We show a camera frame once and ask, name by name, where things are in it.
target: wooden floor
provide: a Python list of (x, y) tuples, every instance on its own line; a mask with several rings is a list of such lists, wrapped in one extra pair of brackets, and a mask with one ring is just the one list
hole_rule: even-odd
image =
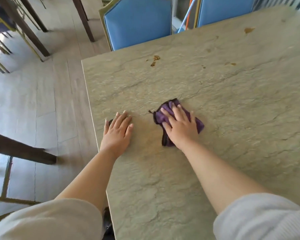
[[(91, 43), (72, 0), (29, 0), (50, 32), (29, 26), (51, 57), (44, 63), (17, 33), (0, 61), (0, 134), (58, 155), (57, 165), (14, 158), (8, 197), (45, 202), (56, 197), (97, 153), (81, 60), (109, 52), (99, 20), (101, 0), (82, 0), (96, 42)], [(0, 155), (0, 193), (7, 156)], [(0, 203), (0, 215), (24, 206)]]

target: white sleeve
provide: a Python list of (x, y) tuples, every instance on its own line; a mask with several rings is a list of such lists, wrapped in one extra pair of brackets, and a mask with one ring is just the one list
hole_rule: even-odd
[(101, 239), (102, 217), (91, 203), (52, 200), (31, 206), (0, 222), (0, 239)]
[(270, 193), (244, 196), (213, 224), (216, 239), (300, 239), (300, 206)]

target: person's left hand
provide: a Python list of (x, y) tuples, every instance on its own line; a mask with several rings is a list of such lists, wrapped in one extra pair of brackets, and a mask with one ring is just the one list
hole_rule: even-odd
[(133, 129), (133, 124), (130, 124), (131, 119), (132, 117), (128, 116), (126, 111), (121, 115), (117, 113), (110, 126), (106, 119), (99, 151), (109, 149), (115, 159), (120, 157), (130, 143)]

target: table leg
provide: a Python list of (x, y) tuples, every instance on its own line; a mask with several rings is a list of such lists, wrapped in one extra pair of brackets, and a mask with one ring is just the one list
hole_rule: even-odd
[(16, 24), (24, 31), (26, 36), (32, 41), (32, 43), (38, 48), (38, 50), (45, 56), (50, 56), (48, 50), (44, 47), (44, 45), (40, 42), (38, 37), (34, 34), (34, 32), (29, 28), (26, 22), (20, 17), (16, 8), (12, 7), (8, 0), (0, 0), (0, 5), (8, 14), (8, 16), (16, 22)]
[(40, 20), (39, 16), (36, 14), (36, 12), (34, 11), (34, 9), (32, 8), (32, 6), (29, 3), (29, 1), (28, 0), (20, 0), (20, 1), (24, 5), (24, 7), (28, 10), (28, 12), (33, 17), (33, 19), (36, 21), (36, 23), (39, 25), (39, 27), (41, 28), (41, 30), (43, 32), (48, 32), (48, 29), (44, 26), (44, 24), (42, 23), (42, 21)]
[(82, 5), (82, 2), (81, 0), (72, 0), (73, 3), (74, 3), (74, 6), (76, 7), (78, 13), (79, 13), (79, 16), (80, 16), (80, 19), (81, 19), (81, 22), (87, 32), (87, 35), (89, 37), (89, 40), (91, 42), (94, 42), (94, 37), (92, 35), (92, 32), (91, 32), (91, 29), (90, 29), (90, 26), (89, 26), (89, 23), (88, 23), (88, 17), (87, 17), (87, 14), (84, 10), (84, 6)]
[(3, 135), (0, 135), (0, 153), (43, 164), (57, 162), (57, 157), (45, 152), (44, 148), (35, 148)]

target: brown food residue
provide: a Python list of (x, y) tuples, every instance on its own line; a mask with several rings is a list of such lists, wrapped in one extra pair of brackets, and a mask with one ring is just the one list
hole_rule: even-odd
[(245, 32), (246, 34), (248, 34), (248, 33), (251, 33), (253, 30), (255, 30), (255, 28), (245, 28), (245, 29), (244, 29), (244, 32)]

